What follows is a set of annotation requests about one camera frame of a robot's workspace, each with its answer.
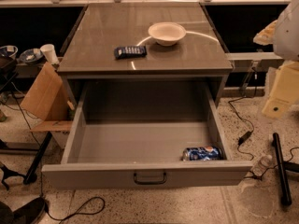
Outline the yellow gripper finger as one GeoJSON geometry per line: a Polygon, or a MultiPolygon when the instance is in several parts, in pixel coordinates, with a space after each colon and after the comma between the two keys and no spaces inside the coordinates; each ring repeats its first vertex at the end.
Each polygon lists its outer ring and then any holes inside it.
{"type": "Polygon", "coordinates": [[[270,45],[273,43],[274,33],[276,30],[277,21],[272,21],[265,28],[261,30],[256,36],[253,37],[253,42],[262,46],[270,45]]]}
{"type": "Polygon", "coordinates": [[[279,119],[298,100],[299,62],[285,61],[270,75],[270,92],[262,113],[270,119],[279,119]]]}

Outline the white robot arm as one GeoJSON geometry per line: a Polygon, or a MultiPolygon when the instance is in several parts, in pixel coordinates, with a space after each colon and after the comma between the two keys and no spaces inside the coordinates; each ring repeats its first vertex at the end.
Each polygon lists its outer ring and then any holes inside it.
{"type": "Polygon", "coordinates": [[[266,117],[279,119],[299,100],[299,0],[291,0],[275,21],[254,36],[253,42],[272,44],[274,53],[284,60],[262,109],[266,117]]]}

